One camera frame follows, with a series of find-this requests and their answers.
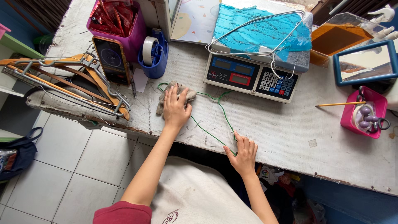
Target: pencil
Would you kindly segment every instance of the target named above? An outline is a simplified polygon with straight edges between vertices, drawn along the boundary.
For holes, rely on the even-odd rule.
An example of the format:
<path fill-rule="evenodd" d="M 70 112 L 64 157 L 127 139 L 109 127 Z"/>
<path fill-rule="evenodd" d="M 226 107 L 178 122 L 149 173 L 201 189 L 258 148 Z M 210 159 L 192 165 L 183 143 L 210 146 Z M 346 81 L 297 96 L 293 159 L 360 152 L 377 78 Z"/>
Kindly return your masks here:
<path fill-rule="evenodd" d="M 348 104 L 365 104 L 366 101 L 362 102 L 348 102 L 348 103 L 338 103 L 338 104 L 320 104 L 320 105 L 315 105 L 316 107 L 318 106 L 339 106 L 339 105 L 348 105 Z"/>

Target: white table surface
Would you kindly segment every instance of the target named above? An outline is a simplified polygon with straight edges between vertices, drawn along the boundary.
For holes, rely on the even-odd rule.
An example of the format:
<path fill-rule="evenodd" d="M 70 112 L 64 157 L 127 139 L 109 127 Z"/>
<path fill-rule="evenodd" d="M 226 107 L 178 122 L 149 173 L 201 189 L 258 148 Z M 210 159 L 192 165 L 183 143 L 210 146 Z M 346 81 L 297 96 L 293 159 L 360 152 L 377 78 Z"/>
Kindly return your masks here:
<path fill-rule="evenodd" d="M 95 0 L 72 1 L 50 47 L 48 57 L 68 57 L 86 51 L 92 34 L 86 32 L 86 22 Z M 202 45 L 172 42 L 165 74 L 159 79 L 149 79 L 144 93 L 134 99 L 127 87 L 119 87 L 132 106 L 130 121 L 119 119 L 115 127 L 135 131 L 156 138 L 164 125 L 156 107 L 161 91 L 159 83 L 175 80 L 199 92 L 219 96 L 227 89 L 203 83 L 208 52 Z M 221 100 L 229 121 L 240 135 L 254 140 L 259 149 L 256 161 L 319 178 L 398 195 L 398 137 L 391 139 L 392 128 L 382 131 L 379 139 L 360 136 L 340 126 L 344 106 L 316 108 L 314 105 L 345 102 L 354 92 L 351 87 L 337 87 L 333 69 L 310 65 L 301 76 L 290 104 L 231 92 Z M 98 115 L 80 106 L 43 91 L 32 94 L 28 105 L 50 113 L 86 118 L 113 124 L 115 118 Z M 199 124 L 236 151 L 232 131 L 221 108 L 215 100 L 198 95 L 192 103 L 192 116 Z M 398 118 L 387 111 L 391 127 Z M 182 128 L 178 142 L 223 153 L 222 144 L 201 130 L 192 119 Z"/>

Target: smartphone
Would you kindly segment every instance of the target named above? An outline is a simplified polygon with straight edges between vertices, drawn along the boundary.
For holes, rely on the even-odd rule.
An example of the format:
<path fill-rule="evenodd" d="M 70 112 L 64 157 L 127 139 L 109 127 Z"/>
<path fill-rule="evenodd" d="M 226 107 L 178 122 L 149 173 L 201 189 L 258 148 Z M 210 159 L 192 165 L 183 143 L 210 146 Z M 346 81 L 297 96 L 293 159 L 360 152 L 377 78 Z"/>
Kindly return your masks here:
<path fill-rule="evenodd" d="M 113 83 L 130 85 L 131 71 L 122 44 L 113 39 L 93 37 L 94 47 L 105 76 Z"/>

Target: green wire hanger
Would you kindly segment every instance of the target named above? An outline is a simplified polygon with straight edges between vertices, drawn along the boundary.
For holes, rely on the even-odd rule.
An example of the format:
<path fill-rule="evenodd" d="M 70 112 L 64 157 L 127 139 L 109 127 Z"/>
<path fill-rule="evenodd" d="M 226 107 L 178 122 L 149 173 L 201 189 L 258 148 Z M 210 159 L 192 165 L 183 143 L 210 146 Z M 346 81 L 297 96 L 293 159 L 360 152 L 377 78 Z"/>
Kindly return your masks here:
<path fill-rule="evenodd" d="M 168 85 L 168 83 L 160 83 L 160 84 L 158 85 L 158 88 L 159 88 L 162 92 L 164 92 L 164 90 L 160 87 L 161 85 Z M 229 121 L 228 121 L 228 118 L 226 118 L 225 110 L 224 110 L 224 108 L 222 107 L 222 105 L 220 104 L 220 99 L 221 99 L 225 94 L 230 93 L 230 92 L 232 92 L 232 90 L 231 90 L 231 91 L 228 91 L 228 92 L 224 92 L 224 93 L 221 94 L 221 96 L 218 97 L 218 98 L 213 98 L 212 96 L 210 96 L 210 95 L 207 94 L 207 93 L 202 93 L 202 92 L 197 92 L 197 93 L 203 94 L 203 95 L 207 95 L 207 96 L 209 96 L 210 98 L 212 98 L 213 100 L 218 100 L 217 103 L 218 103 L 218 105 L 220 105 L 220 107 L 222 108 L 222 111 L 224 112 L 224 117 L 225 117 L 226 121 L 228 122 L 228 125 L 229 125 L 229 127 L 231 128 L 232 132 L 234 132 L 234 129 L 232 128 L 231 124 L 230 124 Z M 203 128 L 198 124 L 198 122 L 196 122 L 196 120 L 193 118 L 192 115 L 191 115 L 191 118 L 193 119 L 193 121 L 195 121 L 195 123 L 198 125 L 198 127 L 200 127 L 203 131 L 205 131 L 206 133 L 208 133 L 209 135 L 211 135 L 213 138 L 217 139 L 217 140 L 218 140 L 219 142 L 221 142 L 223 145 L 226 145 L 226 144 L 224 144 L 221 140 L 219 140 L 217 137 L 215 137 L 214 135 L 210 134 L 208 131 L 206 131 L 205 129 L 203 129 Z"/>

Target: blue tape dispenser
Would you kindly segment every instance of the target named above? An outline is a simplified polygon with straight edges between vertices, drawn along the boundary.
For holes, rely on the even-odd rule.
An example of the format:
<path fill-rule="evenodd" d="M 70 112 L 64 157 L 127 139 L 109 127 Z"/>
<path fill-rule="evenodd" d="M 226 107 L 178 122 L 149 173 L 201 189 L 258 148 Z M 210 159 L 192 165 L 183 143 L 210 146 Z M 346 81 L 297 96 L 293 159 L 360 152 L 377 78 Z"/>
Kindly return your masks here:
<path fill-rule="evenodd" d="M 152 29 L 152 37 L 146 37 L 138 53 L 138 63 L 144 74 L 151 79 L 158 79 L 166 70 L 169 55 L 168 43 L 160 29 Z"/>

